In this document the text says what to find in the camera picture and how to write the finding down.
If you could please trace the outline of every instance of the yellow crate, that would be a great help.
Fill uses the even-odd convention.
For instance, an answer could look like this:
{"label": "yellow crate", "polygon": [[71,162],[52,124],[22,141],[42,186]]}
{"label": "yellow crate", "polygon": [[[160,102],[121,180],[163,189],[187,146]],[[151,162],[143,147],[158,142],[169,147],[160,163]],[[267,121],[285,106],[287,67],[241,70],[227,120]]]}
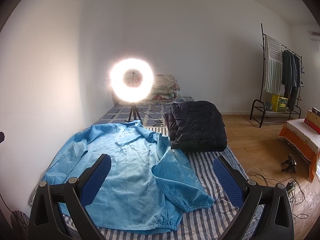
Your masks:
{"label": "yellow crate", "polygon": [[272,95],[271,103],[273,104],[272,110],[275,112],[285,112],[287,108],[288,99],[278,95]]}

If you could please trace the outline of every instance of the jacket sleeve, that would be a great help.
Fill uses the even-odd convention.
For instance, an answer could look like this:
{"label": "jacket sleeve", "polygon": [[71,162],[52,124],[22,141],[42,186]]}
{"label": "jacket sleeve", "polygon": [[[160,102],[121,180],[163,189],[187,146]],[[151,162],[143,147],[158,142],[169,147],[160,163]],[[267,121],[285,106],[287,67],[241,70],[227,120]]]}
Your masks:
{"label": "jacket sleeve", "polygon": [[214,203],[181,150],[168,148],[159,163],[151,168],[151,172],[168,200],[185,212],[208,209]]}

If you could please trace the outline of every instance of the clothes rack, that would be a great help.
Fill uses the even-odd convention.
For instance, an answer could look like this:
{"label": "clothes rack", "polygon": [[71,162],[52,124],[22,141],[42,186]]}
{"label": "clothes rack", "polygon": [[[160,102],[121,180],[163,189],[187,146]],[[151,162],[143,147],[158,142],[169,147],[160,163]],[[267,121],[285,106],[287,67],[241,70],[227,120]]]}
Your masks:
{"label": "clothes rack", "polygon": [[[252,107],[251,107],[251,113],[250,113],[250,120],[253,119],[255,120],[257,123],[259,123],[259,128],[261,128],[263,123],[284,123],[287,120],[291,120],[294,119],[292,116],[293,115],[298,115],[300,118],[301,116],[301,108],[298,106],[299,101],[300,101],[300,92],[301,92],[301,87],[303,87],[303,85],[301,84],[299,87],[299,94],[298,94],[298,98],[297,98],[297,104],[295,105],[295,107],[298,109],[299,112],[297,112],[295,109],[293,111],[290,111],[289,109],[286,109],[285,112],[276,112],[276,111],[268,111],[266,110],[266,105],[264,102],[261,101],[262,98],[262,91],[263,91],[263,82],[264,82],[264,75],[265,75],[265,34],[263,33],[263,27],[262,27],[262,23],[261,23],[261,32],[262,32],[262,49],[263,49],[263,73],[262,73],[262,82],[261,82],[261,91],[260,91],[260,98],[259,99],[255,99],[252,103]],[[300,60],[301,60],[301,72],[304,74],[303,71],[303,66],[302,66],[302,56],[299,56],[298,54],[296,54],[295,52],[293,52],[291,49],[289,49],[287,46],[281,44],[281,46],[283,46],[284,48],[286,48],[288,51],[290,51],[291,53],[295,54]],[[256,106],[256,103],[260,103],[262,104],[262,106]],[[258,111],[260,111],[262,113],[261,116],[252,116],[253,114],[253,110],[257,109]],[[281,116],[266,116],[266,114],[280,114]],[[264,119],[270,119],[270,118],[277,118],[277,119],[284,119],[283,121],[279,121],[279,122],[264,122]]]}

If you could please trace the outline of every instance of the baseboard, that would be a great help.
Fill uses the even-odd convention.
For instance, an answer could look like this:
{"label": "baseboard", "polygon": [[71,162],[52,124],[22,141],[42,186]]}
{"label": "baseboard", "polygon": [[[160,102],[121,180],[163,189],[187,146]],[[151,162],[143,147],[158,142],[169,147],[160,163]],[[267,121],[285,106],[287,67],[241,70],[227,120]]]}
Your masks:
{"label": "baseboard", "polygon": [[250,112],[220,112],[221,114],[250,115]]}

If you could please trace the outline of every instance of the black puffer jacket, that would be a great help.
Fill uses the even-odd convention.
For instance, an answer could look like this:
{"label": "black puffer jacket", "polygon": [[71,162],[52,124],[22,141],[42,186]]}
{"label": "black puffer jacket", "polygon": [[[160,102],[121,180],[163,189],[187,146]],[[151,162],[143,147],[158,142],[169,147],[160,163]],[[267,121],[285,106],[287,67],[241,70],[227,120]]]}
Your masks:
{"label": "black puffer jacket", "polygon": [[227,147],[222,116],[210,102],[173,103],[164,117],[172,149],[221,152]]}

